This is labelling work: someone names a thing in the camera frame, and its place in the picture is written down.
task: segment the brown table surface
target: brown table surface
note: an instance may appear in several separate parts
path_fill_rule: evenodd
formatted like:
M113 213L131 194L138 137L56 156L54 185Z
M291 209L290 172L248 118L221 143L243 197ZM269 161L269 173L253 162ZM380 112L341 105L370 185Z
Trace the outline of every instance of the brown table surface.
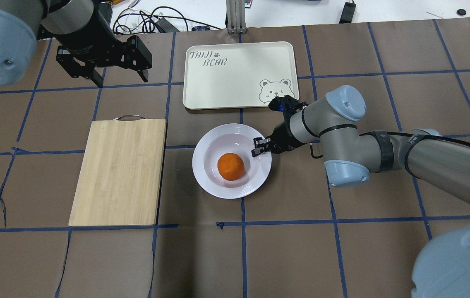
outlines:
M360 90L360 132L434 128L470 142L470 19L141 38L153 54L147 84L116 67L99 70L101 89L71 79L53 40L38 42L19 83L0 87L0 297L404 297L428 239L470 224L469 205L403 172L329 188L308 147L274 156L250 196L213 197L192 172L203 134L243 123L267 135L282 115L182 105L190 46L284 40L302 100ZM168 121L157 225L69 228L91 122L127 114Z

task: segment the metal handle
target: metal handle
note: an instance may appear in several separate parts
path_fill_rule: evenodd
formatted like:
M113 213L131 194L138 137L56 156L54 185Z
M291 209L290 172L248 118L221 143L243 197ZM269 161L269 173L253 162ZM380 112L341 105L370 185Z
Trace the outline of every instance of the metal handle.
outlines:
M114 118L112 120L121 120L125 117L139 117L140 119L146 119L145 117L143 117L141 115L122 115L121 117L117 117L117 118Z

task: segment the grid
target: grid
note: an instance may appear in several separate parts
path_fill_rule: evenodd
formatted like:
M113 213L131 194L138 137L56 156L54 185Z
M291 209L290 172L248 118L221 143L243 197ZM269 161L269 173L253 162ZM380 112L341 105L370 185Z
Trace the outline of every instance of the grid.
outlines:
M311 83L312 86L312 93L314 96L314 100L318 100L318 92L317 92L317 83L316 79L326 79L326 78L334 78L334 77L340 77L340 78L347 78L347 77L362 77L362 76L381 76L383 78L384 84L386 86L386 91L388 93L388 97L390 100L391 108L394 113L396 125L398 127L399 131L402 131L402 125L401 121L399 118L399 113L396 107L396 103L394 102L392 90L390 88L390 83L388 81L388 77L391 76L399 76L399 75L415 75L415 74L443 74L443 73L448 73L448 74L454 74L458 86L460 87L460 91L462 92L465 101L468 105L468 109L470 110L470 96L467 94L465 86L462 83L462 80L460 79L460 74L461 73L470 73L470 69L462 69L459 70L456 68L454 61L451 57L451 53L449 53L447 44L445 43L445 40L443 38L443 35L441 34L441 31L439 29L439 25L436 20L432 20L436 32L439 36L439 40L441 41L443 45L443 49L446 53L446 56L450 62L451 65L451 70L428 70L428 71L413 71L413 72L386 72L384 69L383 61L381 58L381 54L379 53L379 48L377 47L377 41L375 40L375 35L373 34L373 29L370 23L367 23L367 28L369 29L369 35L372 40L372 45L376 53L376 57L379 63L380 67L380 72L375 72L375 73L354 73L354 74L338 74L338 75L316 75L314 72L314 67L313 67L313 61L312 61L312 56L311 56L311 49L309 46L309 37L307 35L307 30L306 27L303 25L302 26L302 32L303 32L303 39L305 40L305 49L307 51L307 56L308 56L308 62L309 62L309 72L310 76L298 76L298 80L308 80ZM130 85L111 85L111 86L104 86L103 88L97 88L97 87L66 87L66 88L56 88L56 89L39 89L38 84L42 76L42 71L44 70L44 65L46 64L46 61L48 59L48 55L50 54L50 49L51 49L51 42L48 43L48 47L46 49L46 54L44 56L42 65L40 66L40 71L38 72L38 77L36 79L35 85L32 90L12 90L12 91L0 91L0 94L5 94L5 93L30 93L31 97L29 99L29 104L27 105L27 110L25 111L25 115L23 117L23 121L21 124L21 127L19 129L18 136L16 138L16 142L19 142L21 140L22 134L24 132L24 127L27 121L27 117L31 111L31 104L33 103L33 99L35 97L35 94L40 93L40 92L49 92L49 91L69 91L69 90L90 90L90 89L97 89L97 100L95 103L95 109L93 112L93 117L92 120L95 120L97 116L97 111L99 108L99 102L101 100L101 93L103 89L112 89L112 88L129 88L129 87L153 87L153 86L166 86L167 87L167 102L165 106L165 119L169 121L169 113L170 113L170 97L171 97L171 87L174 85L183 85L183 82L173 82L173 63L174 63L174 56L175 56L175 44L176 44L176 36L177 34L173 34L172 36L172 45L171 45L171 55L170 55L170 63L169 63L169 76L168 76L168 81L167 83L146 83L146 84L130 84ZM242 36L239 34L238 36L238 42L242 43ZM102 76L103 78L105 77L106 74L106 68L103 70ZM241 124L244 123L244 114L245 111L243 108L239 109L239 122ZM448 137L452 138L470 138L470 134L461 134L461 135L447 135ZM195 147L195 144L188 144L188 145L167 145L165 146L165 152L170 149L192 149ZM13 147L12 151L5 151L5 152L0 152L0 155L6 155L6 156L11 156L11 161L8 167L8 170L5 174L4 181L2 182L2 185L0 187L0 201L2 202L2 193L4 191L4 187L6 182L8 181L12 165L15 162L15 159L17 156L20 155L40 155L40 154L75 154L75 153L84 153L84 150L70 150L70 151L27 151L18 147ZM415 193L417 195L417 200L418 204L420 207L421 211L421 216L415 216L415 217L379 217L379 218L362 218L362 219L356 219L356 218L351 218L351 219L339 219L337 218L337 213L335 210L335 206L333 204L333 189L330 188L328 181L326 181L326 188L328 190L328 195L329 195L329 204L330 204L330 209L331 209L331 219L307 219L307 220L282 220L282 221L247 221L246 220L246 206L245 206L245 198L241 198L241 219L240 221L235 221L235 222L216 222L216 225L222 230L224 227L227 226L240 226L241 227L241 240L242 240L242 293L243 297L248 297L251 296L252 293L248 292L248 274L247 274L247 226L262 226L262 225L307 225L307 224L329 224L333 225L333 230L334 230L334 235L335 235L335 242L336 242L336 251L337 251L337 260L338 260L338 265L339 265L339 274L341 278L341 287L343 291L343 297L348 297L348 291L347 291L347 283L346 283L346 275L347 272L344 269L344 264L343 264L343 255L342 255L342 243L341 243L341 238L340 238L340 231L339 231L339 224L344 224L344 223L382 223L382 222L423 222L424 223L424 228L425 232L428 236L428 239L432 239L432 233L430 231L430 226L429 223L431 221L446 221L446 220L455 220L455 219L470 219L470 215L452 215L452 216L428 216L426 214L424 204L422 202L422 195L421 191L418 185L418 181L415 178L412 178L413 181L413 186L415 189ZM7 213L4 213L4 220L7 221ZM33 231L33 232L44 232L44 231L68 231L68 247L69 247L69 241L71 239L71 234L73 231L91 231L91 230L129 230L129 229L152 229L153 230L153 240L152 240L152 254L154 258L154 263L156 263L156 249L157 249L157 238L158 238L158 230L159 229L165 229L165 228L178 228L179 224L174 223L174 224L157 224L154 226L112 226L112 227L48 227L48 228L0 228L0 232L27 232L27 231ZM60 283L59 286L56 290L55 297L58 297L60 294ZM152 295L152 283L151 283L151 289L149 291L148 297L150 298Z

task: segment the orange fruit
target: orange fruit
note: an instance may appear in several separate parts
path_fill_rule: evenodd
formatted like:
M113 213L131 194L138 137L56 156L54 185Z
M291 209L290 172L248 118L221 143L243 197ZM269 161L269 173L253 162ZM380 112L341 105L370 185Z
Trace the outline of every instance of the orange fruit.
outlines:
M244 175L244 162L235 153L222 155L216 163L218 172L227 181L235 181Z

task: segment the white plate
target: white plate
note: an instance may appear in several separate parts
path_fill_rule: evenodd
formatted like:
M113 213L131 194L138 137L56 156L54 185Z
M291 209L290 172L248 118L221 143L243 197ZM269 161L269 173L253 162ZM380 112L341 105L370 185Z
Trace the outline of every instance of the white plate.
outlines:
M270 173L271 153L252 157L256 137L263 135L244 124L220 125L205 134L193 153L193 173L200 186L216 197L237 199L263 185ZM242 158L246 172L240 179L227 181L218 173L216 163L226 153Z
M193 46L185 58L187 109L266 107L299 99L294 48L286 41Z

